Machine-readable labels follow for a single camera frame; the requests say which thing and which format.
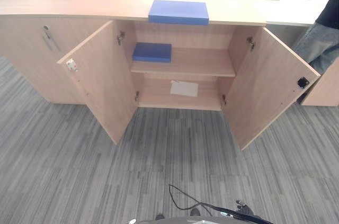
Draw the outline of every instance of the person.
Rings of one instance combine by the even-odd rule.
[[[339,57],[339,0],[329,0],[326,7],[292,48],[316,71],[323,74]]]

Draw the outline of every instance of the white desk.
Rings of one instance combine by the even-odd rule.
[[[258,12],[264,15],[267,28],[291,47],[306,28],[315,22],[328,0],[248,0],[248,2],[254,4]]]

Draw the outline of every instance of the cabinet door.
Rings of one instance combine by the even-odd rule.
[[[266,28],[258,28],[253,42],[222,107],[242,150],[320,76]],[[246,38],[239,44],[248,45]],[[303,77],[309,83],[301,88]]]
[[[137,108],[136,91],[123,47],[117,43],[118,35],[115,22],[109,21],[58,61],[116,144]],[[70,59],[77,72],[68,69]]]
[[[40,17],[37,26],[46,37],[56,60],[69,53],[107,19]]]
[[[69,82],[65,71],[56,63],[60,53],[44,33],[44,23],[36,17],[2,17],[1,54],[47,101],[83,104],[73,82]]]

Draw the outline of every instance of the wooden cabinet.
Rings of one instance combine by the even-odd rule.
[[[339,105],[339,58],[329,66],[322,77],[312,86],[302,105],[338,106]]]
[[[117,35],[115,22],[109,21],[58,61],[116,144],[137,108],[132,75]],[[77,71],[67,68],[70,59]]]
[[[120,46],[121,31],[125,38]],[[132,61],[137,42],[172,44],[171,63]],[[70,59],[77,72],[67,69]],[[101,26],[58,63],[115,143],[138,105],[222,110],[245,149],[319,77],[260,26],[116,20]],[[298,83],[302,78],[304,85]],[[171,94],[172,80],[198,83],[197,97]]]
[[[56,62],[105,21],[3,17],[0,19],[2,53],[47,101],[81,104],[82,97]]]
[[[141,106],[223,111],[245,149],[320,75],[247,3],[186,1],[206,2],[209,25],[149,23],[153,0],[1,0],[3,54],[47,101],[86,104],[116,144]],[[171,44],[172,62],[133,61],[137,42]]]

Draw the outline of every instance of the magnetic door catch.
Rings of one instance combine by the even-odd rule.
[[[302,77],[298,80],[298,85],[300,86],[300,88],[305,89],[305,87],[309,85],[309,81],[306,79],[306,77]]]
[[[69,68],[69,70],[74,71],[74,72],[78,72],[78,66],[76,65],[75,61],[73,59],[69,59],[66,62],[67,67]]]

